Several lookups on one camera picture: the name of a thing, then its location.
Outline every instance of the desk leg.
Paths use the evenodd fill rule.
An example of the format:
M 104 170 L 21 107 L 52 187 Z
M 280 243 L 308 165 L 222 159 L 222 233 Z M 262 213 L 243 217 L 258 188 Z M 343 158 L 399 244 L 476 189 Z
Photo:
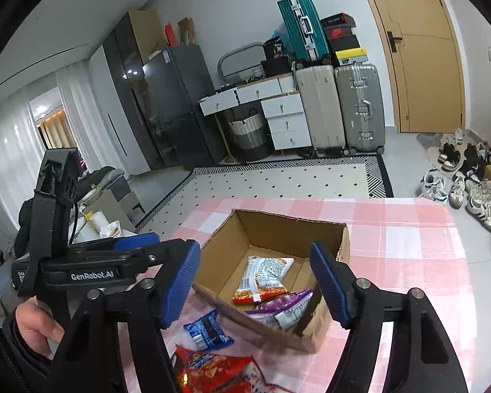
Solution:
M 227 161 L 228 158 L 226 158 L 226 162 L 232 162 L 234 161 L 234 157 L 231 154 L 231 149 L 229 149 L 229 144 L 227 143 L 226 136 L 224 135 L 224 131 L 222 130 L 222 125 L 220 124 L 220 120 L 218 119 L 217 114 L 214 115 L 215 115 L 216 125 L 218 126 L 218 130 L 220 131 L 220 135 L 222 137 L 222 140 L 224 141 L 224 146 L 226 147 L 228 158 L 230 159 L 230 161 Z

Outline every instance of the teal suitcase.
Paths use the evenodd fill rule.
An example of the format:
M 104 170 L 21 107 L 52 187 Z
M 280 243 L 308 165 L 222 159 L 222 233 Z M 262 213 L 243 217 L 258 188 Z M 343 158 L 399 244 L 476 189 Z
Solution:
M 278 5 L 297 59 L 329 64 L 326 35 L 313 1 L 281 0 Z

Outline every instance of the barcode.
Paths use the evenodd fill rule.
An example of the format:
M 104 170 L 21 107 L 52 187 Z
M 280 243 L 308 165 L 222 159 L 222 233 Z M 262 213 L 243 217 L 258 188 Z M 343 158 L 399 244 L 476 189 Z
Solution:
M 192 339 L 195 341 L 196 348 L 198 350 L 204 350 L 207 348 L 207 345 L 204 341 L 204 337 L 202 337 L 201 334 L 195 335 Z
M 249 278 L 242 278 L 240 285 L 238 285 L 239 290 L 249 290 Z

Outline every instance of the pink checkered tablecloth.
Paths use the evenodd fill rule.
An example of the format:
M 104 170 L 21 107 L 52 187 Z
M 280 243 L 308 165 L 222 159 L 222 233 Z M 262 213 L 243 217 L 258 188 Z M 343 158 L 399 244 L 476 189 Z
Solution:
M 202 246 L 234 208 L 346 223 L 351 243 L 350 267 L 355 275 L 391 291 L 422 288 L 446 328 L 470 387 L 477 334 L 474 298 L 464 247 L 453 217 L 443 205 L 422 198 L 211 199 L 200 204 L 171 238 L 195 239 Z M 155 273 L 156 269 L 149 270 L 145 276 Z M 191 290 L 179 321 L 163 332 L 170 354 L 175 344 L 194 348 L 183 324 L 210 309 Z M 348 335 L 332 322 L 320 351 L 308 355 L 268 343 L 264 337 L 222 316 L 220 325 L 235 339 L 235 344 L 221 354 L 252 355 L 268 382 L 302 393 L 326 390 Z M 384 324 L 372 393 L 382 391 L 391 335 L 392 324 Z M 121 344 L 123 356 L 127 344 Z M 131 360 L 123 360 L 129 392 L 139 392 L 134 366 Z

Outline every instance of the black and white rug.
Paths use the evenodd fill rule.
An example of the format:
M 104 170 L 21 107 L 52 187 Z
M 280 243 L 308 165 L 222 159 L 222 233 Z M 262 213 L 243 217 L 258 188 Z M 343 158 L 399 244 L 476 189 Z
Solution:
M 393 197 L 380 155 L 314 158 L 195 168 L 137 225 L 140 233 L 169 234 L 211 198 Z

